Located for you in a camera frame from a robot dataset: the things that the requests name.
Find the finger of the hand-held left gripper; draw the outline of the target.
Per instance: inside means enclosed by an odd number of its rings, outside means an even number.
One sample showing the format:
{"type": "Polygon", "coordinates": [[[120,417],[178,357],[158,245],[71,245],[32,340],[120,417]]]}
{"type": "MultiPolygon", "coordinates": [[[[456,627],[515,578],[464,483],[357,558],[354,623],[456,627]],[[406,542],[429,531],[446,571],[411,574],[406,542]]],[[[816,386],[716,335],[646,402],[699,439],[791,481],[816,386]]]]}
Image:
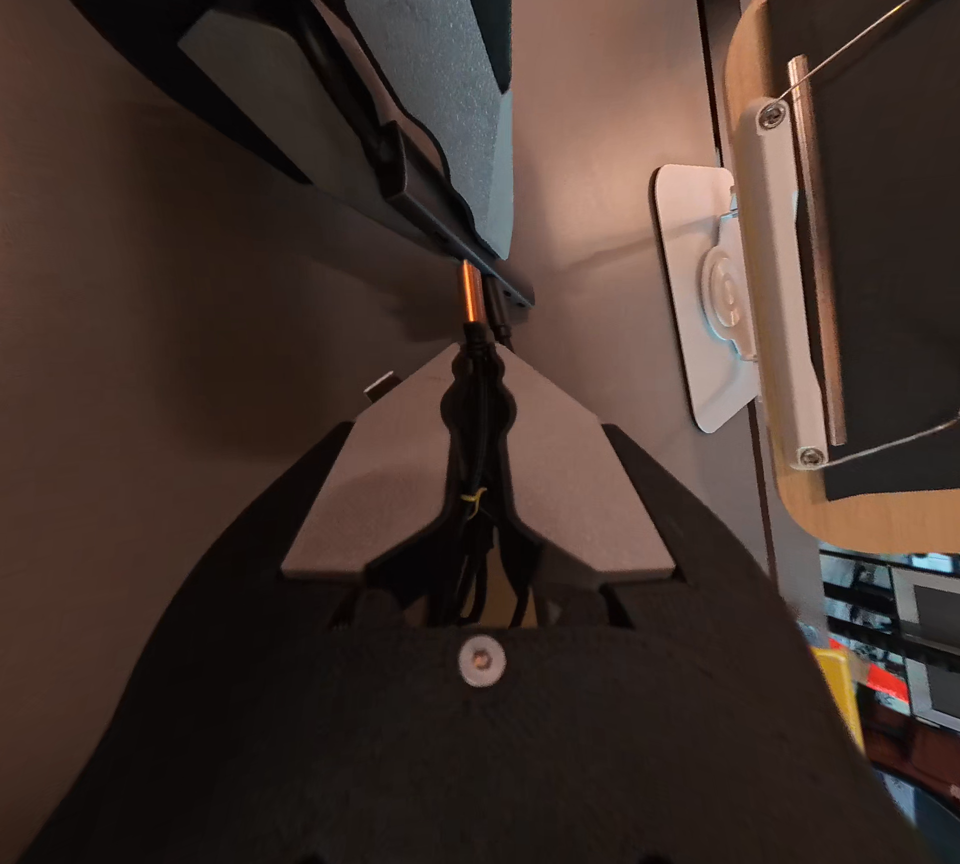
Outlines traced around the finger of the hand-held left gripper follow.
{"type": "Polygon", "coordinates": [[[510,256],[513,95],[501,90],[471,0],[344,0],[390,90],[434,140],[480,242],[510,256]]]}
{"type": "Polygon", "coordinates": [[[375,168],[345,114],[382,114],[351,32],[319,0],[280,0],[279,16],[240,0],[205,12],[179,48],[308,182],[337,201],[382,201],[375,168]]]}

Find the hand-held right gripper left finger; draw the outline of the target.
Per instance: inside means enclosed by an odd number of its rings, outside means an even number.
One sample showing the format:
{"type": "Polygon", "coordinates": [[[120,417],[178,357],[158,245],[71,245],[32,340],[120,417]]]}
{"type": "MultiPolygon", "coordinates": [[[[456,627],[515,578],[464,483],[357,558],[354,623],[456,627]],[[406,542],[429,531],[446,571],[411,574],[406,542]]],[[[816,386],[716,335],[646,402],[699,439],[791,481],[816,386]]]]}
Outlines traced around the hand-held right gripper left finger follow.
{"type": "Polygon", "coordinates": [[[287,577],[358,580],[441,516],[450,462],[441,403],[459,352],[449,345],[359,414],[283,561],[287,577]]]}

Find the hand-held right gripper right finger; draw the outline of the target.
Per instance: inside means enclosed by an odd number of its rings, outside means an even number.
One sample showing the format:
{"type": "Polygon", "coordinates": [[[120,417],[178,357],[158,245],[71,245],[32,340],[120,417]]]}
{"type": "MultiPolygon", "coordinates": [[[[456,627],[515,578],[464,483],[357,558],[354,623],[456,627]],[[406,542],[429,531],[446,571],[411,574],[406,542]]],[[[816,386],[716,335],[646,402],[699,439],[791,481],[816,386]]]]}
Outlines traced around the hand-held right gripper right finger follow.
{"type": "Polygon", "coordinates": [[[598,417],[497,348],[512,401],[511,505],[538,546],[534,581],[652,581],[670,555],[598,417]]]}

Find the grey usb hub with cable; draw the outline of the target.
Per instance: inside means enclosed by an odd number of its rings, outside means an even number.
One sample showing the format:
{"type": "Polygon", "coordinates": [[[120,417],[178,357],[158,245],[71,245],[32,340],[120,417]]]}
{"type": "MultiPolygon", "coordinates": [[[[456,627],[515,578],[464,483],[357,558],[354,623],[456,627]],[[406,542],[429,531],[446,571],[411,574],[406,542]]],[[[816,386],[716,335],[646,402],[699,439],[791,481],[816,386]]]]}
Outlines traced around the grey usb hub with cable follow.
{"type": "Polygon", "coordinates": [[[534,306],[532,282],[474,233],[464,201],[396,121],[380,127],[377,153],[374,173],[389,206],[443,254],[497,278],[518,306],[534,306]]]}

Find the yellow plastic bin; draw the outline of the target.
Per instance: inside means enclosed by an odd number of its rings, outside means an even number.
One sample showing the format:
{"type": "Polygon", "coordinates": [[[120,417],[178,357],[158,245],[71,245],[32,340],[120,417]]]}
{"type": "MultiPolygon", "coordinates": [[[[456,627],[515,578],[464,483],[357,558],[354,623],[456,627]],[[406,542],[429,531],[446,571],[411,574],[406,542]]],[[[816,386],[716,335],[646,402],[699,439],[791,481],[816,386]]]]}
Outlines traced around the yellow plastic bin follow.
{"type": "Polygon", "coordinates": [[[851,667],[848,650],[814,647],[811,649],[833,702],[841,714],[847,731],[860,752],[865,752],[865,742],[858,707],[858,683],[851,667]]]}

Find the white stand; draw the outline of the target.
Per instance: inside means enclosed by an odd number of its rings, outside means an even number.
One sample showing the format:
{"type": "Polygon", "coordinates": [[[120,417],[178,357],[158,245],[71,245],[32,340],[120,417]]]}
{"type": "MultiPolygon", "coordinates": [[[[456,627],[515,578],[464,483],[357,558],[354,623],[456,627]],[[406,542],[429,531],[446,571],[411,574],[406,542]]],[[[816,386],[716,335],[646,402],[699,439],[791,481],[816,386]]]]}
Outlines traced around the white stand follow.
{"type": "Polygon", "coordinates": [[[786,464],[820,471],[830,453],[811,353],[788,104],[752,101],[734,144],[735,171],[666,164],[653,178],[691,416],[712,434],[761,398],[786,464]]]}

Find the metal ledge strip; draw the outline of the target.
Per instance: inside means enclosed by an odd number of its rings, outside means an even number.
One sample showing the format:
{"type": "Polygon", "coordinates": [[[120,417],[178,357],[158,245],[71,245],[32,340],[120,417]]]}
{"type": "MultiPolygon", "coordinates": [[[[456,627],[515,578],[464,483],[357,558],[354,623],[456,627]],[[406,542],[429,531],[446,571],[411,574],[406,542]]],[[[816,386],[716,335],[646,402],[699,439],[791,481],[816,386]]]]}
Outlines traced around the metal ledge strip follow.
{"type": "Polygon", "coordinates": [[[813,67],[806,55],[787,63],[789,86],[784,101],[790,105],[799,182],[806,208],[807,245],[815,302],[815,317],[822,370],[825,432],[833,448],[846,444],[847,419],[842,379],[842,358],[837,318],[829,216],[819,148],[818,125],[812,93],[813,67]]]}

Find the black sheet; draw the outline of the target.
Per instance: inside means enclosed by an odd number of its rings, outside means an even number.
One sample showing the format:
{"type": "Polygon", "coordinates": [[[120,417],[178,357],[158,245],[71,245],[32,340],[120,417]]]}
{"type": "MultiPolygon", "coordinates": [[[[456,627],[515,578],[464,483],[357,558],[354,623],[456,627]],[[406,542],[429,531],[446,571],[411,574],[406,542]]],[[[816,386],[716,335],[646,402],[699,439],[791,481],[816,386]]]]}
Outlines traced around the black sheet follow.
{"type": "MultiPolygon", "coordinates": [[[[772,72],[810,66],[901,0],[767,0],[772,72]]],[[[958,416],[958,0],[916,0],[814,75],[853,454],[958,416]]],[[[830,502],[958,490],[958,423],[827,469],[830,502]]]]}

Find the grey desk with silver frame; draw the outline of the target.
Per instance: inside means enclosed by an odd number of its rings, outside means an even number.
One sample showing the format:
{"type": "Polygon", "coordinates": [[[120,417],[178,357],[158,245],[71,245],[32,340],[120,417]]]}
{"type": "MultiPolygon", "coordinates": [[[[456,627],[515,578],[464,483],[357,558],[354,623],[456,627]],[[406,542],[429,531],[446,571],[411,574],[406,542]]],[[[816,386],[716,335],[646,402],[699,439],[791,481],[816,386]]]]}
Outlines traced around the grey desk with silver frame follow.
{"type": "Polygon", "coordinates": [[[949,555],[898,555],[890,576],[911,712],[958,734],[958,562],[949,555]]]}

